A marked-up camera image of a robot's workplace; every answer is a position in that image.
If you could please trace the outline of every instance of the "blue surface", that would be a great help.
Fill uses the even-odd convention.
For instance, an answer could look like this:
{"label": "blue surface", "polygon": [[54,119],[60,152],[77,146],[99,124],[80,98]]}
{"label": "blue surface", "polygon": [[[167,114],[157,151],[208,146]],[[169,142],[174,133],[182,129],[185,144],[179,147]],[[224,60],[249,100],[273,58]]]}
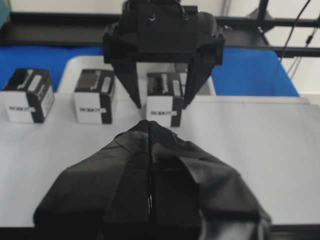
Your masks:
{"label": "blue surface", "polygon": [[0,89],[3,89],[15,69],[39,68],[49,70],[56,91],[69,59],[97,55],[103,55],[101,47],[1,46]]}
{"label": "blue surface", "polygon": [[212,79],[219,96],[299,96],[276,53],[269,50],[226,48],[223,65],[214,68]]}
{"label": "blue surface", "polygon": [[[16,68],[43,68],[50,71],[56,91],[69,59],[100,55],[101,47],[1,46],[0,89]],[[273,51],[226,48],[223,65],[212,77],[217,95],[299,96]]]}

